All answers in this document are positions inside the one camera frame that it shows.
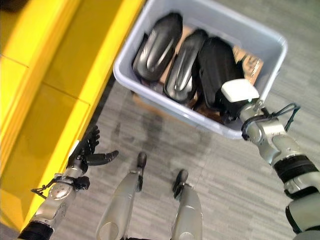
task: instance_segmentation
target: storage bin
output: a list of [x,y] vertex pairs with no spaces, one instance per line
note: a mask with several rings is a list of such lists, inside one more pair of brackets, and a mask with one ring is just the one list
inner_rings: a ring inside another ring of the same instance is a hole
[[148,0],[117,56],[113,66],[116,80],[139,94],[147,103],[199,129],[240,139],[242,133],[239,121],[232,126],[222,125],[140,84],[135,76],[132,61],[144,33],[149,34],[155,22],[170,12],[179,12],[183,16],[184,25],[202,28],[210,35],[219,36],[232,46],[237,45],[259,57],[264,64],[254,86],[263,100],[286,56],[286,39],[276,31],[212,0]]

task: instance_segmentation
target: gray carpet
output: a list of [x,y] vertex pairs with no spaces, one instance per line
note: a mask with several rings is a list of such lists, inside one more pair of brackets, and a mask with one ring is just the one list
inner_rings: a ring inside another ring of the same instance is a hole
[[[218,2],[287,38],[288,54],[266,105],[271,111],[290,102],[301,105],[289,133],[319,168],[320,1]],[[141,150],[147,152],[148,162],[143,190],[134,203],[130,237],[170,239],[178,209],[171,184],[181,168],[189,171],[189,182],[195,185],[202,204],[203,239],[291,240],[295,236],[284,212],[290,199],[255,146],[148,112],[136,106],[132,93],[117,82],[112,88],[108,85],[107,92],[106,103],[99,105],[101,141],[97,151],[117,149],[120,155],[106,166],[89,169],[89,190],[78,194],[53,240],[95,239],[108,201]],[[285,124],[287,117],[280,120]]]

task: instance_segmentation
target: yellow panel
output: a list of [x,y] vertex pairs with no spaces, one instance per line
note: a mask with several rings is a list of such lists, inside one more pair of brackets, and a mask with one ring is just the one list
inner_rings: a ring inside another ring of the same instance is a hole
[[19,14],[3,55],[30,67],[43,48],[53,47],[47,41],[64,28],[78,4],[79,0],[29,0]]
[[19,12],[0,11],[0,52],[2,53],[6,46],[10,34],[14,29],[19,18]]
[[97,4],[84,0],[44,81],[75,98],[94,103],[142,3],[105,0]]
[[115,58],[143,3],[143,0],[123,0],[112,25],[108,29],[86,82],[78,96],[80,99],[88,101],[94,108],[96,108],[113,71]]
[[[38,91],[41,80],[50,64],[55,50],[67,26],[76,11],[79,0],[29,0],[19,14],[15,27],[6,43],[3,54],[17,63],[28,66],[26,74],[20,74],[19,67],[13,64],[2,64],[1,71],[6,77],[2,92],[11,95],[10,106],[5,106],[4,116],[1,116],[1,161],[5,163],[12,150],[16,137],[21,129],[29,107]],[[11,76],[16,79],[11,85]],[[0,174],[5,164],[1,164]]]
[[1,126],[8,117],[10,108],[14,108],[16,94],[21,90],[22,80],[28,68],[2,56],[1,69]]
[[21,230],[21,218],[28,221],[39,207],[42,198],[30,189],[48,183],[61,170],[88,107],[50,86],[40,87],[1,177],[1,189],[9,193],[1,195],[6,208],[1,211],[11,227]]

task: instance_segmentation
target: robot leg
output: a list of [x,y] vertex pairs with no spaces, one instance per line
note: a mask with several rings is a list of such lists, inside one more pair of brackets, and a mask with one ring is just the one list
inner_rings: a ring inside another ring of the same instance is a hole
[[180,201],[172,228],[172,240],[202,240],[202,210],[196,191],[186,183],[188,172],[181,170],[173,186],[174,197]]
[[103,213],[96,230],[97,240],[120,240],[127,238],[135,193],[141,191],[147,155],[140,152],[137,167],[131,170],[115,190],[111,203]]

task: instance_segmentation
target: black joint cover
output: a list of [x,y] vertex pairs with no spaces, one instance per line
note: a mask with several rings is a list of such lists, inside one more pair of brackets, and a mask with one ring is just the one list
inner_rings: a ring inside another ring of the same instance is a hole
[[19,239],[24,240],[49,240],[53,229],[44,223],[32,221],[22,230]]
[[273,167],[283,183],[303,174],[318,172],[316,166],[305,155],[285,158]]

